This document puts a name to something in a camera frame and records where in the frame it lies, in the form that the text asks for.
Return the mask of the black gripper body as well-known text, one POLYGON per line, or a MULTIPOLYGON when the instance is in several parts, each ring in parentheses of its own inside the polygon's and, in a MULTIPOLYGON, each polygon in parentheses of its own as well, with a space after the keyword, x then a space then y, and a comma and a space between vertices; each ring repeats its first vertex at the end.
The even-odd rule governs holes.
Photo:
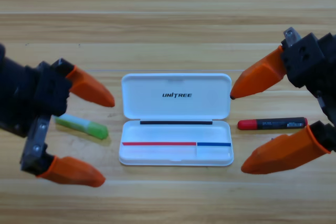
POLYGON ((324 148, 335 151, 335 35, 318 39, 313 33, 300 37, 290 27, 283 32, 285 47, 281 60, 288 80, 297 88, 305 86, 318 100, 330 124, 311 124, 313 135, 324 148))
POLYGON ((72 83, 55 65, 21 66, 1 46, 1 129, 26 139, 21 169, 41 175, 55 157, 46 152, 46 133, 53 115, 67 109, 72 83))

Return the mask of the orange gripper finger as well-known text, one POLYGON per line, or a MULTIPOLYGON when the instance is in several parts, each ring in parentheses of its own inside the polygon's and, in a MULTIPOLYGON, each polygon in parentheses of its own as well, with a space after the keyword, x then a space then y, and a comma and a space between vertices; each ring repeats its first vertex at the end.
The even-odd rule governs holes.
POLYGON ((283 134, 256 148, 245 160, 241 171, 270 174, 295 169, 331 152, 323 147, 310 126, 291 135, 283 134))
POLYGON ((235 100, 256 93, 264 92, 281 81, 287 74, 281 59, 283 47, 260 59, 242 72, 230 92, 230 98, 235 100))
POLYGON ((100 187, 106 178, 93 166, 73 157, 54 157, 49 168, 37 178, 58 184, 100 187))
POLYGON ((93 76, 77 66, 66 76, 71 81, 70 92, 95 104, 112 108, 115 100, 110 91, 93 76))

